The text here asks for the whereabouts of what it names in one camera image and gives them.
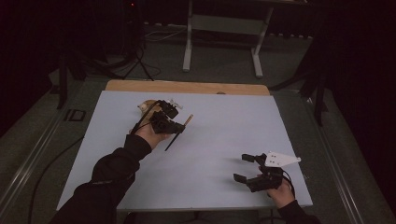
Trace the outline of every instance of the metal rail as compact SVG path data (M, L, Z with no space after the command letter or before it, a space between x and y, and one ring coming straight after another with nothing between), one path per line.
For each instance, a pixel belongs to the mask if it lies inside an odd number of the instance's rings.
M308 111L309 118L313 123L313 126L317 129L319 138L323 143L325 148L325 153L327 156L327 162L330 165L330 171L332 173L332 178L334 179L335 186L338 189L341 200L343 201L344 207L346 208L346 212L349 216L351 223L353 224L364 224L363 218L361 216L361 212L359 211L358 206L355 203L352 192L347 184L344 175L338 165L337 159L332 153L332 147L327 139L326 133L318 126L317 121L315 120L312 113L312 103L304 102L305 108Z
M78 90L80 89L81 84L75 84L75 88L73 88L69 92L69 99L74 99L77 95ZM67 108L70 106L71 100L66 101L63 108L58 110L55 115L52 117L51 121L47 125L44 132L41 134L37 142L35 143L34 148L20 166L18 171L13 176L11 182L8 184L6 191L3 193L0 199L0 223L4 223L7 213L11 206L15 203L18 196L20 195L23 187L25 186L27 180L35 169L38 161L41 156L47 149L47 145L49 144L53 134L58 128L60 122L62 121Z

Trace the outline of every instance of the black jacket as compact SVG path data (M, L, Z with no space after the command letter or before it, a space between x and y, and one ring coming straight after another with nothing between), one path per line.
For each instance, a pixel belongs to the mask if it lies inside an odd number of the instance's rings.
M92 180L78 186L74 195L53 217L51 224L116 223L117 205L134 183L140 161L151 152L149 143L128 134L124 147L104 156L93 168ZM279 209L288 224L317 224L318 219L305 214L297 201Z

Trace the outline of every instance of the hand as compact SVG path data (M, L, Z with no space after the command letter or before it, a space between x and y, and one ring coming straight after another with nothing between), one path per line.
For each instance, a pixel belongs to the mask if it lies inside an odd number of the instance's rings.
M274 200L277 208L282 208L295 200L294 195L291 192L290 184L285 179L282 180L282 184L279 186L279 188L268 189L267 193Z
M151 124L144 125L136 131L136 135L139 135L145 139L151 146L151 150L154 149L162 140L168 138L170 134L167 133L155 133L151 127Z

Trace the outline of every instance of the gray carpet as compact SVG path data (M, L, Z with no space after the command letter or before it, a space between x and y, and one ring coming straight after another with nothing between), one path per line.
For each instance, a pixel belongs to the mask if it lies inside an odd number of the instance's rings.
M154 77L159 80L272 86L293 75L310 42L309 39L300 38L283 39L274 36L266 38L260 54L264 78L257 79L250 58L249 39L238 45L207 42L203 39L203 37L195 39L189 73L183 73L181 70L185 48L183 36L174 36L158 42L148 41L143 62L161 68L161 73ZM125 74L126 71L128 68L119 70L118 74ZM158 70L148 67L148 71L155 74ZM144 78L147 77L141 66L137 66L128 76L128 79ZM87 117L82 122L61 121L56 126L48 145L45 146L42 158L2 223L27 223L35 182L44 167L58 153L84 135L99 94L105 88L107 81L108 78L91 72L86 81L70 83L72 88L65 110L69 108L85 110ZM396 223L360 154L353 135L332 99L331 92L326 91L325 104L328 111L322 113L324 126L320 128L313 120L312 105L297 92L300 86L301 82L272 94L276 98L296 155L303 158L300 166L314 202L313 206L304 210L318 216L323 224ZM0 140L1 192L5 191L12 176L18 171L29 151L35 147L35 142L45 132L51 120L56 116L64 116L65 111L57 111L56 106L57 96L46 94ZM43 177L35 197L33 223L47 223L54 215L78 147L79 143L63 154ZM340 176L334 175L337 174L333 170L334 161L350 189L349 192L352 192L359 210L360 217L356 219L350 218L346 203L343 202L343 192L337 184L337 178ZM269 214L269 210L261 212L262 216ZM125 215L120 213L119 223L122 223Z

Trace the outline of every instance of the table surface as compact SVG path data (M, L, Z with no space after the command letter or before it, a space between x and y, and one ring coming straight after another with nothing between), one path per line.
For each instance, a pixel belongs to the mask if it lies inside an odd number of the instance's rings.
M255 95L242 95L242 90ZM213 94L219 91L227 94ZM136 181L119 209L180 211L274 206L265 193L251 193L248 187L233 181L235 173L248 178L259 173L258 164L241 160L244 153L275 151L294 156L276 102L265 86L110 81L99 98L58 208L78 185L90 179L92 168L101 157L123 145L125 134L140 117L134 105L162 98L173 98L184 105L175 121L183 123L190 114L194 118L168 151L164 149L171 139L161 142L141 161ZM284 169L292 178L300 205L312 205L299 165L294 163Z

